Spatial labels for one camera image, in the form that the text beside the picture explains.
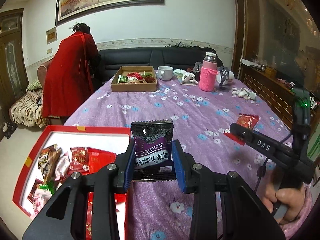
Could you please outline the pink patterned sleeve forearm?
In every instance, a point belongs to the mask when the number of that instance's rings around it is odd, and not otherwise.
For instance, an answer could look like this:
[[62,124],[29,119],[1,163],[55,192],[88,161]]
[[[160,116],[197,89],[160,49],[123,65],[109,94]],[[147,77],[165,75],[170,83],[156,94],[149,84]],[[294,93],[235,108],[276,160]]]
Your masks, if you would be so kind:
[[312,194],[310,188],[307,186],[304,189],[305,200],[302,206],[300,213],[297,215],[295,220],[289,222],[285,225],[280,225],[283,233],[285,234],[286,239],[291,239],[293,235],[298,231],[298,229],[302,226],[306,218],[308,217],[311,209],[313,207],[312,204]]

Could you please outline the person right hand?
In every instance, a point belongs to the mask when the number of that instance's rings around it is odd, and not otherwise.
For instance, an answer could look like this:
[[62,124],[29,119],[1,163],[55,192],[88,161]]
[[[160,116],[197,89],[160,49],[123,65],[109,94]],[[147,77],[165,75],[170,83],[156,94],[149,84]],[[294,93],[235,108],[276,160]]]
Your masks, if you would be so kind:
[[286,205],[288,210],[283,218],[276,218],[278,224],[285,225],[294,221],[299,215],[305,202],[306,187],[302,185],[300,189],[285,188],[276,191],[274,185],[269,182],[265,187],[261,201],[270,213],[273,212],[273,204],[280,201]]

